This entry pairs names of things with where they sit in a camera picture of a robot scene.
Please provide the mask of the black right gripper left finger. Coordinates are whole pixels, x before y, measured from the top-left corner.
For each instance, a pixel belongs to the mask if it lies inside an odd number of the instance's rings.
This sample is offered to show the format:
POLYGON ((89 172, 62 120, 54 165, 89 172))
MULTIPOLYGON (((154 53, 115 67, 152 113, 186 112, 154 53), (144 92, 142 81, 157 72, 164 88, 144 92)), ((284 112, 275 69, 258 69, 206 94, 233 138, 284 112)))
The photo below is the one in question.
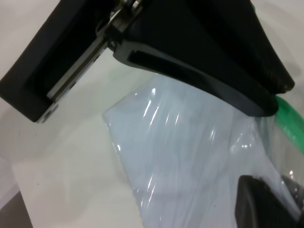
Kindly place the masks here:
POLYGON ((298 228, 287 207, 263 181, 249 175, 238 179, 235 219, 238 228, 298 228))

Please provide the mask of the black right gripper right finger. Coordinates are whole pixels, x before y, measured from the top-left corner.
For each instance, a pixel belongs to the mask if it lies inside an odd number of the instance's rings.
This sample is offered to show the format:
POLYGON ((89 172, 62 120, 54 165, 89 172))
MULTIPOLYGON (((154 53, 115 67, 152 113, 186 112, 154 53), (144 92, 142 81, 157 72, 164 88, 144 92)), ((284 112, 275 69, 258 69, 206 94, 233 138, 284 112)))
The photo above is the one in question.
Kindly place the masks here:
POLYGON ((291 193, 296 205, 298 206, 301 213, 304 212, 304 188, 293 179, 282 175, 282 179, 291 193))

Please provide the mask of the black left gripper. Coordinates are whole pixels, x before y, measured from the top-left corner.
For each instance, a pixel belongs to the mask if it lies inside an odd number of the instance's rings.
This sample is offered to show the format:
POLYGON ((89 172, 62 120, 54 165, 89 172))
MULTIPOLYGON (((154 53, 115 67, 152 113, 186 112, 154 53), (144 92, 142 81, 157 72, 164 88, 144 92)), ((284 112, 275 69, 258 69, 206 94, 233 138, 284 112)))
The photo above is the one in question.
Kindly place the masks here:
POLYGON ((34 123, 58 102, 142 10, 140 0, 62 0, 0 81, 0 96, 34 123))

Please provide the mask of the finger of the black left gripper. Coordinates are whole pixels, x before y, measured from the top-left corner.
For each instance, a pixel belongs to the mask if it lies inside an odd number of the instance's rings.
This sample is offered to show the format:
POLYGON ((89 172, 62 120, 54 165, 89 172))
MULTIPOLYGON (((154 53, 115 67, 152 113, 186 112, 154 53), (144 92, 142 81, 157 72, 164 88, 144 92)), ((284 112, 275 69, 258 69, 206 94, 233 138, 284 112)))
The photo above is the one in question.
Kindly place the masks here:
POLYGON ((215 44, 269 92, 295 85, 248 0, 145 0, 126 39, 215 44))
POLYGON ((128 66, 194 86, 248 116, 267 117, 278 111, 275 96, 215 44, 190 47, 177 41, 125 39, 115 48, 114 57, 128 66))

